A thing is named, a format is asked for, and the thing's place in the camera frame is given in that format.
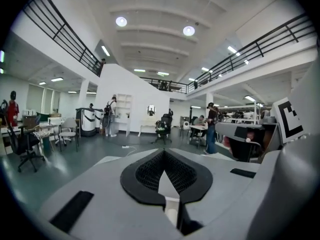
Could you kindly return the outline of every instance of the fluorescent light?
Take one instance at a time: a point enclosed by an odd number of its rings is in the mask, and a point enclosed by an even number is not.
[[[62,80],[63,80],[62,77],[51,79],[52,82],[57,82],[57,81],[62,81]]]
[[[256,100],[252,98],[251,96],[245,96],[245,98],[251,102],[255,102]]]
[[[203,71],[205,71],[205,72],[208,72],[209,71],[209,69],[207,69],[207,68],[205,68],[205,67],[203,67],[203,68],[201,68]]]
[[[187,37],[193,36],[193,34],[195,33],[195,28],[193,26],[186,26],[183,29],[183,34]]]
[[[234,54],[236,53],[237,56],[240,56],[240,53],[237,52],[234,48],[232,48],[231,46],[228,47],[228,50],[233,52]]]
[[[106,47],[104,45],[101,46],[102,50],[104,51],[104,53],[107,55],[107,56],[110,56],[109,52],[107,51]]]
[[[5,52],[3,50],[0,50],[0,62],[4,62],[4,61],[5,61]]]
[[[125,27],[127,25],[127,20],[124,17],[118,17],[118,18],[116,18],[115,23],[119,27]]]
[[[165,73],[165,72],[158,72],[157,74],[160,76],[169,76],[169,73]]]

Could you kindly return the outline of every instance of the black office chair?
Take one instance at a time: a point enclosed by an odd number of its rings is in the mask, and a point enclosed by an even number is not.
[[[171,134],[171,123],[172,123],[172,117],[169,114],[163,114],[161,117],[161,121],[165,122],[167,125],[167,130],[164,131],[155,131],[157,133],[157,138],[153,144],[156,143],[158,140],[163,140],[164,144],[166,144],[166,138],[167,135]]]
[[[33,151],[32,147],[37,145],[38,151],[40,153],[39,146],[38,146],[40,140],[33,134],[33,132],[35,131],[34,129],[24,131],[25,127],[27,126],[22,125],[18,127],[19,129],[21,129],[21,135],[18,138],[13,128],[10,125],[8,126],[8,129],[9,129],[8,133],[10,136],[11,148],[13,153],[20,156],[21,163],[18,166],[19,173],[21,173],[20,167],[27,161],[30,161],[30,163],[32,164],[34,172],[37,172],[37,169],[34,163],[32,162],[32,159],[41,158],[42,161],[45,161],[45,157],[42,155],[36,155],[36,153]]]

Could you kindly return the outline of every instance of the backpack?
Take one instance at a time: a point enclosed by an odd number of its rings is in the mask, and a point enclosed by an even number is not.
[[[168,130],[168,125],[166,122],[158,120],[155,123],[155,128],[157,132],[165,132]]]
[[[105,106],[105,108],[104,108],[104,115],[105,116],[109,116],[112,113],[112,109],[111,109],[111,104],[112,103],[114,103],[114,101],[112,101],[110,104],[109,104],[109,101],[108,101],[107,105]]]

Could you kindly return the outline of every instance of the railing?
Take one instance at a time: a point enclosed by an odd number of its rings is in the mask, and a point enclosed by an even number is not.
[[[101,63],[80,40],[52,0],[29,0],[23,12],[77,61],[100,75]]]
[[[178,92],[182,94],[188,93],[188,85],[180,82],[153,79],[148,77],[140,77],[160,91]]]
[[[289,45],[291,42],[298,43],[315,33],[311,20],[305,13],[301,14],[249,43],[197,77],[194,82],[188,84],[188,93],[249,64],[254,59],[264,57],[268,52]]]

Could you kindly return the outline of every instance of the floor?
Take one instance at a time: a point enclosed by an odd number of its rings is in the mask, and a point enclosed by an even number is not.
[[[46,162],[41,159],[34,161],[38,171],[34,173],[32,165],[27,162],[22,166],[22,172],[17,171],[20,163],[19,157],[10,153],[0,156],[0,166],[7,177],[8,184],[16,198],[26,204],[27,208],[38,211],[42,203],[63,185],[82,174],[106,156],[125,157],[155,148],[177,148],[187,152],[201,155],[204,147],[188,144],[188,139],[179,136],[180,129],[171,130],[172,143],[158,141],[151,144],[156,138],[154,134],[131,133],[126,137],[125,133],[119,133],[117,137],[101,136],[82,137],[80,147],[76,152],[75,143],[69,143],[67,147],[56,147],[55,152],[46,151]],[[217,152],[227,157],[232,157],[222,145],[216,145]]]

